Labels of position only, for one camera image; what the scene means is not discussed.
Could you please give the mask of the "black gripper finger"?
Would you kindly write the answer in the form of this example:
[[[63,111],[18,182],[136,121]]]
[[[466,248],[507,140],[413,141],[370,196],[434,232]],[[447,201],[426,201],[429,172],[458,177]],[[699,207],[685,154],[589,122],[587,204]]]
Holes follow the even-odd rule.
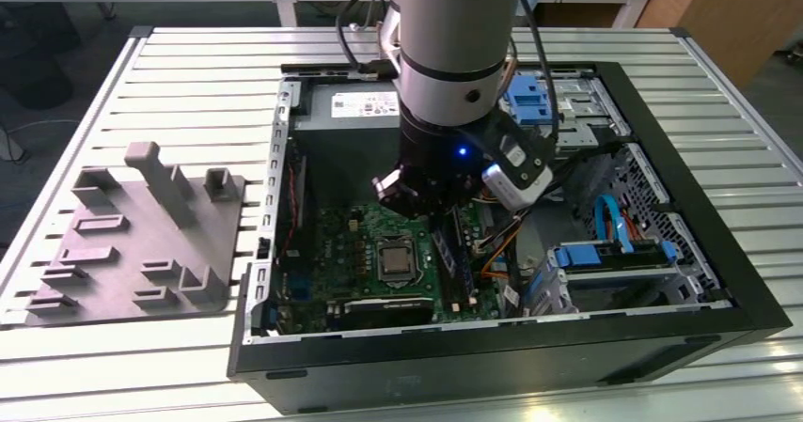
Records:
[[[385,177],[371,179],[371,188],[379,204],[409,219],[437,214],[437,201],[429,194],[430,189],[417,190],[403,168],[394,169]]]
[[[478,176],[455,176],[446,180],[438,199],[438,212],[447,213],[469,204],[481,190]]]

